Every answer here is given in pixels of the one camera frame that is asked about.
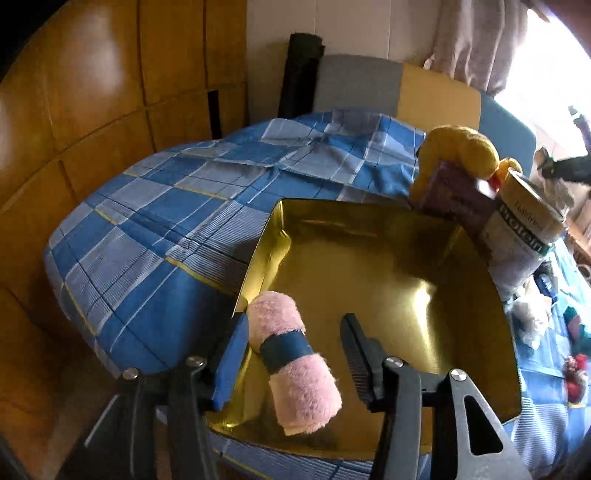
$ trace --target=wooden panel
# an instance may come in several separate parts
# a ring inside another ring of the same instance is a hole
[[[30,41],[0,83],[0,205],[54,154],[38,46]]]
[[[154,153],[141,110],[103,127],[59,155],[81,202],[127,167]]]
[[[59,313],[42,254],[52,231],[75,206],[59,163],[50,162],[0,210],[0,283],[31,314],[31,320],[60,338],[77,335]]]
[[[37,35],[59,150],[142,104],[135,0],[74,0]]]
[[[148,104],[205,88],[203,0],[140,0],[139,25]]]
[[[148,110],[156,150],[175,145],[209,140],[207,93],[186,93],[154,105]]]
[[[207,0],[205,5],[208,87],[244,82],[246,0]]]
[[[246,124],[246,85],[239,83],[218,90],[222,136],[243,128]]]
[[[3,288],[0,310],[0,434],[38,479],[54,424],[59,349]]]

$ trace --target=white wall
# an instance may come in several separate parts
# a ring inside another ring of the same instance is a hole
[[[248,0],[251,123],[277,115],[287,43],[294,32],[322,37],[326,54],[349,53],[423,65],[441,0]]]

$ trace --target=metal screw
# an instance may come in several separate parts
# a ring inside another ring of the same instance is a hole
[[[385,360],[386,364],[392,368],[401,368],[404,365],[404,362],[400,360],[397,356],[389,356]]]
[[[128,368],[123,372],[123,378],[126,380],[135,380],[139,376],[139,370],[135,367]]]
[[[188,356],[185,360],[185,363],[188,367],[203,368],[205,365],[207,365],[207,360],[205,360],[203,357],[193,355]]]
[[[468,375],[466,374],[466,372],[464,372],[464,370],[460,370],[459,368],[454,368],[451,371],[451,375],[452,375],[452,378],[454,380],[457,380],[458,382],[463,382],[465,379],[468,378]]]

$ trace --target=blue plaid tablecloth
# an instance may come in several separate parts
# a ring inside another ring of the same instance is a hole
[[[404,200],[423,138],[385,115],[334,110],[156,153],[91,194],[53,232],[44,253],[50,283],[115,376],[128,367],[167,370],[189,353],[209,356],[277,200]],[[570,353],[562,313],[571,304],[587,315],[591,290],[562,241],[553,255],[562,273],[553,324],[533,354],[515,342],[522,413],[506,425],[535,477],[564,461],[591,424],[587,397],[566,403],[561,373]],[[230,372],[243,347],[236,342]],[[217,389],[215,404],[228,395],[228,385]],[[219,436],[213,443],[224,459],[270,478],[366,478],[371,468]],[[429,464],[429,456],[421,459],[423,476]]]

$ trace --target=dark blue band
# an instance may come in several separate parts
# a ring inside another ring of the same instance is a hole
[[[271,335],[261,343],[261,356],[269,375],[298,358],[312,355],[314,350],[301,330]]]

